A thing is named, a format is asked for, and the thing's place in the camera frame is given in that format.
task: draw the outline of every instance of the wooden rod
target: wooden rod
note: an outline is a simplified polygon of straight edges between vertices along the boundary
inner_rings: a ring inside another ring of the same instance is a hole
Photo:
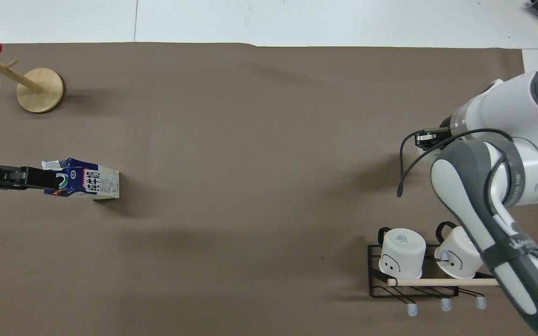
[[[24,85],[25,87],[28,87],[32,91],[35,92],[41,92],[43,91],[43,87],[35,83],[34,81],[31,81],[30,79],[24,77],[23,75],[8,69],[5,64],[0,62],[0,74],[6,75],[10,79],[12,79],[15,82],[20,83],[21,85]]]
[[[18,63],[18,60],[13,60],[13,61],[6,64],[6,68],[9,69],[12,66],[14,66],[16,63]]]
[[[499,286],[495,279],[387,279],[387,285],[399,286]]]

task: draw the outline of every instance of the black cable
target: black cable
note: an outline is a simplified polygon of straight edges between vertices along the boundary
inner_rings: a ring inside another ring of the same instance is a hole
[[[506,162],[508,157],[505,153],[502,153],[502,156],[497,159],[491,170],[489,171],[489,174],[487,174],[487,179],[485,179],[485,206],[487,206],[487,209],[489,210],[489,213],[491,213],[492,216],[497,215],[497,211],[495,210],[495,206],[493,205],[493,200],[491,199],[491,185],[493,184],[493,176],[495,176],[495,173],[499,169],[499,167]]]
[[[495,128],[478,128],[476,130],[470,130],[470,131],[467,131],[467,132],[461,132],[460,134],[457,134],[455,136],[452,136],[451,138],[448,138],[446,140],[443,140],[442,142],[438,143],[437,145],[427,149],[426,151],[424,151],[424,153],[422,153],[421,155],[419,155],[411,164],[410,166],[408,166],[407,170],[405,172],[403,172],[403,174],[400,175],[400,183],[399,185],[397,186],[397,196],[398,197],[401,197],[402,196],[402,192],[404,191],[404,180],[406,179],[406,176],[408,176],[408,173],[410,172],[410,170],[420,161],[422,160],[425,156],[427,156],[429,153],[431,153],[432,151],[435,151],[436,149],[440,149],[440,148],[443,148],[443,147],[446,147],[447,145],[449,145],[450,143],[452,143],[453,141],[457,140],[458,138],[462,138],[463,136],[467,136],[468,134],[473,134],[473,133],[480,133],[480,132],[491,132],[491,133],[497,133],[497,134],[501,134],[502,136],[504,136],[504,138],[506,138],[508,141],[510,142],[514,142],[514,140],[512,140],[512,137],[507,134],[506,132],[504,131],[501,131],[501,130],[497,130]]]
[[[415,134],[420,133],[422,130],[417,130],[416,132],[410,133],[404,140],[402,140],[402,144],[400,145],[400,177],[404,174],[404,145],[406,144],[406,141],[408,141],[410,138],[412,138]]]

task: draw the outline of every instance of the black mug handle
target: black mug handle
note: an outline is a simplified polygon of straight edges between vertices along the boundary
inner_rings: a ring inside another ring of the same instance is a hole
[[[452,229],[457,227],[457,225],[455,225],[454,223],[448,222],[448,221],[439,223],[439,225],[437,226],[437,230],[435,230],[435,238],[437,238],[437,241],[439,243],[444,242],[444,238],[441,236],[441,232],[442,232],[442,230],[444,229],[445,226],[451,227]]]
[[[388,232],[391,230],[389,227],[382,227],[379,229],[379,232],[377,233],[377,242],[380,247],[383,247],[383,237],[385,236],[385,232]]]

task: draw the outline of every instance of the black metal rack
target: black metal rack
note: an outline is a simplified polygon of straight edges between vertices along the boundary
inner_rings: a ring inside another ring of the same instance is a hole
[[[423,264],[423,274],[429,276],[449,278],[447,274],[442,272],[437,266],[435,260],[431,257],[434,250],[439,245],[427,245],[425,251],[425,263]],[[378,267],[378,261],[381,257],[381,247],[379,245],[367,246],[367,260],[368,260],[368,285],[369,295],[373,298],[395,298],[407,305],[408,314],[415,316],[417,314],[417,304],[412,298],[437,298],[441,301],[441,307],[444,311],[451,309],[450,299],[459,296],[460,294],[467,294],[476,298],[476,304],[478,308],[484,309],[486,306],[485,296],[479,292],[463,289],[458,286],[429,286],[429,287],[415,287],[415,286],[400,286],[389,287],[387,281],[394,279],[385,273],[382,273]],[[491,274],[485,274],[477,272],[476,279],[492,279]]]

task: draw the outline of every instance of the milk carton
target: milk carton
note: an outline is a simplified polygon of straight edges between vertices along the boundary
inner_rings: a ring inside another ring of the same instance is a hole
[[[43,161],[42,166],[63,178],[59,190],[45,190],[45,194],[90,200],[120,197],[120,172],[117,170],[73,158]]]

